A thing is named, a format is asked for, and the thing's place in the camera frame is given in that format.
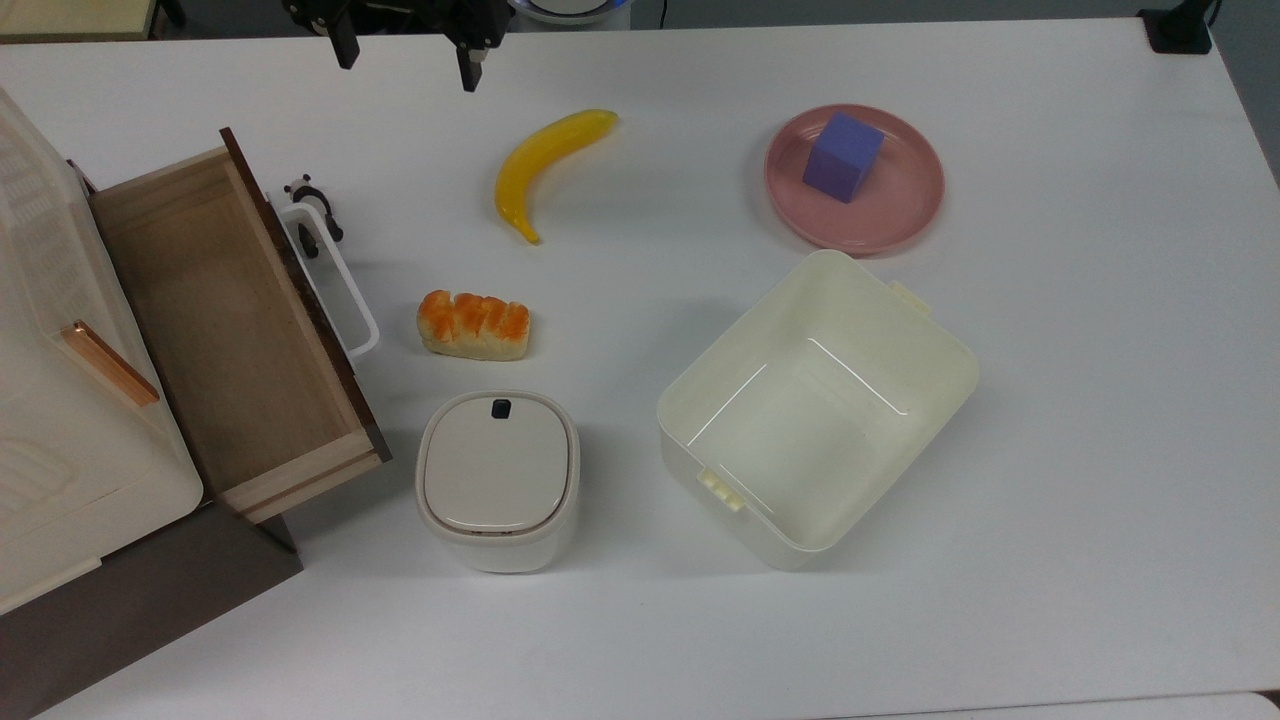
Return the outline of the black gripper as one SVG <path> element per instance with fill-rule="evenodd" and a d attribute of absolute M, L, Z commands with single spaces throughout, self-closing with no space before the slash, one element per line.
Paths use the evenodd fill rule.
<path fill-rule="evenodd" d="M 330 40 L 348 70 L 362 35 L 440 35 L 454 45 L 463 91 L 474 94 L 489 51 L 500 45 L 513 17 L 507 1 L 284 1 L 300 27 Z"/>

